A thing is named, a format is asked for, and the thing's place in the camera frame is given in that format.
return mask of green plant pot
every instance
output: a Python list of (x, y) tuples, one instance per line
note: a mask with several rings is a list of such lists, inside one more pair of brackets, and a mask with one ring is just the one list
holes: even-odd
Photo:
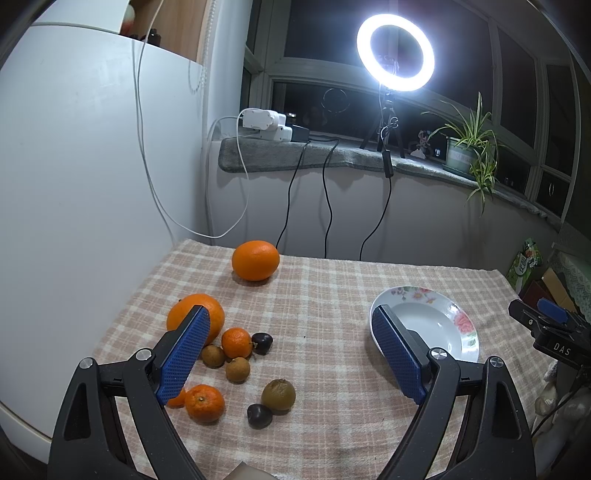
[(457, 138), (447, 137), (447, 156), (445, 163), (448, 167), (464, 173), (470, 173), (470, 165), (478, 158), (476, 152), (471, 149), (456, 147)]

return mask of plaid tablecloth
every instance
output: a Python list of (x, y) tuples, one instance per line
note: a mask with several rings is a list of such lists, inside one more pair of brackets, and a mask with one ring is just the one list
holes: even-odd
[[(223, 368), (195, 364), (187, 386), (205, 383), (222, 392), (226, 412), (219, 422), (199, 425), (183, 408), (168, 409), (208, 479), (223, 479), (240, 461), (302, 480), (377, 477), (416, 411), (368, 333), (369, 308), (389, 287), (430, 288), (462, 307), (478, 331), (480, 361), (493, 354), (503, 357), (531, 421), (549, 359), (532, 348), (529, 332), (508, 316), (508, 303), (516, 296), (498, 271), (281, 257), (270, 280), (251, 284), (233, 274), (231, 256), (228, 248), (190, 240), (179, 244), (154, 268), (95, 350), (99, 362), (115, 362), (154, 346), (165, 332), (169, 309), (197, 292), (220, 301), (225, 329), (240, 326), (273, 335), (271, 352), (251, 359), (244, 384), (228, 382)], [(294, 384), (295, 405), (266, 429), (252, 430), (246, 408), (259, 401), (274, 378)], [(153, 475), (126, 401), (119, 399), (118, 405), (136, 466)], [(456, 401), (432, 473), (447, 464), (464, 405)]]

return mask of orange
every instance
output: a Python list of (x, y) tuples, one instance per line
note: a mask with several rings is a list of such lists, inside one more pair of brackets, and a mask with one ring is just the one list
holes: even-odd
[(217, 388), (197, 385), (187, 392), (185, 408), (191, 418), (202, 423), (216, 421), (222, 416), (226, 402)]
[(172, 307), (166, 318), (166, 329), (176, 329), (195, 305), (203, 305), (209, 312), (209, 335), (205, 340), (205, 345), (209, 345), (222, 331), (226, 315), (219, 302), (204, 293), (189, 295)]
[(230, 328), (222, 335), (222, 349), (228, 358), (246, 358), (252, 352), (251, 336), (244, 328)]
[(279, 252), (269, 242), (253, 240), (240, 245), (232, 255), (232, 268), (244, 280), (261, 281), (279, 266)]
[(183, 388), (178, 397), (171, 398), (166, 404), (168, 407), (182, 407), (184, 405), (184, 399), (187, 396), (187, 391)]

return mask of gray plush fabric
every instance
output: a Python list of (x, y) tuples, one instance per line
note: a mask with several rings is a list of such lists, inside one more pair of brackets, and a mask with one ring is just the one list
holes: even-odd
[[(361, 150), (359, 143), (359, 141), (341, 140), (327, 166), (350, 167), (376, 172), (384, 171), (381, 153)], [(326, 156), (334, 144), (334, 142), (312, 142), (309, 144), (300, 164), (300, 169), (322, 168)], [(295, 142), (279, 143), (255, 138), (241, 138), (240, 140), (242, 158), (244, 159), (248, 173), (294, 170), (303, 147), (304, 144)], [(468, 189), (474, 189), (476, 187), (475, 181), (465, 179), (464, 177), (444, 170), (442, 164), (438, 162), (408, 158), (408, 156), (406, 159), (403, 159), (397, 154), (392, 153), (392, 163), (394, 164), (395, 172), (416, 177), (437, 179)], [(222, 140), (218, 164), (223, 171), (228, 173), (241, 173), (244, 171), (238, 156), (236, 138), (225, 138)], [(523, 208), (533, 215), (539, 215), (545, 218), (552, 227), (560, 230), (560, 222), (556, 222), (553, 218), (548, 217), (548, 214), (527, 199), (511, 192), (503, 185), (497, 185), (498, 187), (493, 191), (495, 197), (503, 199), (518, 208)]]

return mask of white plate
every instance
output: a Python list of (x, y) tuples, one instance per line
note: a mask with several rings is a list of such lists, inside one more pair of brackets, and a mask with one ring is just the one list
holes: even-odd
[(371, 327), (371, 316), (380, 305), (388, 305), (402, 324), (417, 332), (429, 348), (447, 350), (456, 360), (478, 361), (478, 334), (459, 306), (446, 296), (422, 287), (394, 287), (384, 290), (369, 310), (369, 331), (381, 352)]

